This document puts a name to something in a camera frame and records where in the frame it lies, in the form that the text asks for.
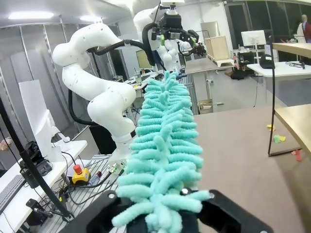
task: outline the shelf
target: shelf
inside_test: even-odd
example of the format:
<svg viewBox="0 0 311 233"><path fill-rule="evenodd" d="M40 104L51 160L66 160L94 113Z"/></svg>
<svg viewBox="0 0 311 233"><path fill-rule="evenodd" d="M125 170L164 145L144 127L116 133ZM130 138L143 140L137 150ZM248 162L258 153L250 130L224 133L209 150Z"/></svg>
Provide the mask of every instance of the shelf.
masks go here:
<svg viewBox="0 0 311 233"><path fill-rule="evenodd" d="M289 130L305 153L311 155L311 104L278 108L276 117Z"/></svg>
<svg viewBox="0 0 311 233"><path fill-rule="evenodd" d="M274 43L273 48L278 51L289 52L289 53L311 58L311 44Z"/></svg>

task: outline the fluffy duster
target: fluffy duster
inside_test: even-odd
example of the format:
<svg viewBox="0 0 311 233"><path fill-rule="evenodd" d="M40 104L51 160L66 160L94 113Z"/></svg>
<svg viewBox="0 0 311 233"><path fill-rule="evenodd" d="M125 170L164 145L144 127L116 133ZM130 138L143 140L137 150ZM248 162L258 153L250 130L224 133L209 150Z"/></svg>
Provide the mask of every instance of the fluffy duster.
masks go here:
<svg viewBox="0 0 311 233"><path fill-rule="evenodd" d="M150 80L140 112L139 135L131 144L133 154L127 164L127 175L118 179L119 197L134 204L112 219L121 227L145 214L148 231L180 233L182 220L178 213L198 213L208 191L181 196L184 184L195 185L201 179L198 169L202 148L196 143L191 101L185 86L176 81L176 73L165 73L165 82Z"/></svg>

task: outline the computer monitor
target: computer monitor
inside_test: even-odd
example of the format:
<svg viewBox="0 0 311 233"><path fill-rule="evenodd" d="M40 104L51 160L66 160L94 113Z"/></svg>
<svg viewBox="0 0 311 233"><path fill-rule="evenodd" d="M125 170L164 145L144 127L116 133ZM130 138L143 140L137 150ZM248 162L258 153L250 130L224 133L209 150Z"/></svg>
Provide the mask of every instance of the computer monitor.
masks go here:
<svg viewBox="0 0 311 233"><path fill-rule="evenodd" d="M147 54L144 50L137 51L136 56L140 69L152 69L152 65L149 64Z"/></svg>
<svg viewBox="0 0 311 233"><path fill-rule="evenodd" d="M59 142L53 145L51 143L52 137L60 131L55 127L53 117L47 109L39 80L21 82L19 83L19 89L31 129L42 156L50 162L63 161L64 157L61 151L68 149L61 148Z"/></svg>
<svg viewBox="0 0 311 233"><path fill-rule="evenodd" d="M266 37L264 35L264 30L241 32L241 35L242 35L244 46L267 44Z"/></svg>

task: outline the fluorescent light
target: fluorescent light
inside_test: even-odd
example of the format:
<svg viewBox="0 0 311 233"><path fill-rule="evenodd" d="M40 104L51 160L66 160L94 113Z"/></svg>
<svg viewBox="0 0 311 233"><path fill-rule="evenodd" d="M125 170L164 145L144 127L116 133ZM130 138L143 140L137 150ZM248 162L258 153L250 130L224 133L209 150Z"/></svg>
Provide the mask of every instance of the fluorescent light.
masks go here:
<svg viewBox="0 0 311 233"><path fill-rule="evenodd" d="M32 19L32 18L51 18L53 17L51 12L13 12L8 17L9 19Z"/></svg>
<svg viewBox="0 0 311 233"><path fill-rule="evenodd" d="M99 22L102 20L102 18L96 17L96 16L82 16L80 20L90 21L90 22Z"/></svg>

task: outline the person in red shirt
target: person in red shirt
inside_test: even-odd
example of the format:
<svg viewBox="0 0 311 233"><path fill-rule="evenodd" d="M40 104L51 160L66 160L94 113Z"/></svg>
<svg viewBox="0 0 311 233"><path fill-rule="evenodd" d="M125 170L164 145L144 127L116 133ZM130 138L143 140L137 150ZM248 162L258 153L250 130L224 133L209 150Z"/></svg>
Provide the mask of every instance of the person in red shirt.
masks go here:
<svg viewBox="0 0 311 233"><path fill-rule="evenodd" d="M308 23L308 18L306 15L302 15L302 31L305 36L306 42L311 43L311 25Z"/></svg>

